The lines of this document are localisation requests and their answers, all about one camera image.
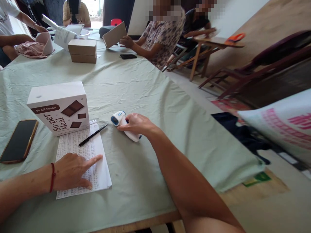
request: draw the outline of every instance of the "light green tablecloth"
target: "light green tablecloth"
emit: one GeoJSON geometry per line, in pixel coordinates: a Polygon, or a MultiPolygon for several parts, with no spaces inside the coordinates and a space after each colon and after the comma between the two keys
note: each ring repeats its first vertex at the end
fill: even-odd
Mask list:
{"type": "MultiPolygon", "coordinates": [[[[90,119],[110,123],[119,110],[148,116],[219,192],[261,172],[256,157],[149,61],[122,60],[127,49],[102,49],[97,64],[72,63],[68,52],[44,60],[19,56],[0,72],[0,151],[18,121],[36,118],[26,106],[34,86],[82,81],[90,119]]],[[[154,150],[143,137],[133,143],[110,124],[101,133],[112,188],[56,200],[56,193],[24,203],[0,232],[90,232],[175,210],[154,150]]],[[[58,138],[39,120],[23,163],[0,164],[4,180],[55,161],[58,138]]]]}

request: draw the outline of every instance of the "cardboard box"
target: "cardboard box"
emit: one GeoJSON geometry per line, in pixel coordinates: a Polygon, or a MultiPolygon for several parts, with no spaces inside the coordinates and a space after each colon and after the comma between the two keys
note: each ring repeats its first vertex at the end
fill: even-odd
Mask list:
{"type": "Polygon", "coordinates": [[[72,62],[96,63],[96,41],[72,39],[68,44],[72,62]]]}
{"type": "Polygon", "coordinates": [[[113,45],[117,44],[120,39],[122,39],[124,36],[127,35],[125,23],[122,22],[118,26],[116,26],[114,29],[110,30],[106,34],[103,35],[103,41],[106,45],[106,48],[110,48],[113,45]]]}
{"type": "Polygon", "coordinates": [[[90,127],[82,82],[33,87],[27,106],[55,136],[90,127]]]}

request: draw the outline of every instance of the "red string bracelet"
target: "red string bracelet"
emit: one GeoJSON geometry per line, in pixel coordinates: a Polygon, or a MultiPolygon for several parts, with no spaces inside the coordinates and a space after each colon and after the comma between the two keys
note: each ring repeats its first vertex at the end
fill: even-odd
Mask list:
{"type": "Polygon", "coordinates": [[[52,164],[52,180],[51,180],[50,193],[51,193],[52,190],[53,190],[54,177],[56,176],[56,174],[55,174],[55,168],[54,168],[54,163],[51,163],[51,164],[52,164]]]}

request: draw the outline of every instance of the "white thermometer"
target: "white thermometer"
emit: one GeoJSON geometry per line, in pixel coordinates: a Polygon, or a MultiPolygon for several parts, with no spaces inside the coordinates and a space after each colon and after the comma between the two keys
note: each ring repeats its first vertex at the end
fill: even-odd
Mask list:
{"type": "MultiPolygon", "coordinates": [[[[114,126],[120,126],[120,125],[126,125],[128,124],[128,122],[125,119],[125,112],[124,111],[119,111],[115,114],[112,115],[111,117],[111,122],[114,124],[114,126]]],[[[124,131],[124,133],[130,138],[132,139],[134,142],[138,142],[140,140],[140,138],[142,137],[141,134],[134,134],[132,132],[129,131],[124,131]]]]}

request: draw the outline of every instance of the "nutrimotion box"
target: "nutrimotion box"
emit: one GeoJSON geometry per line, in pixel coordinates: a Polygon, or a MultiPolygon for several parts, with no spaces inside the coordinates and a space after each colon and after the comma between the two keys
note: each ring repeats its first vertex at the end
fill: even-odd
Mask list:
{"type": "Polygon", "coordinates": [[[33,87],[27,106],[55,136],[90,127],[82,82],[33,87]]]}

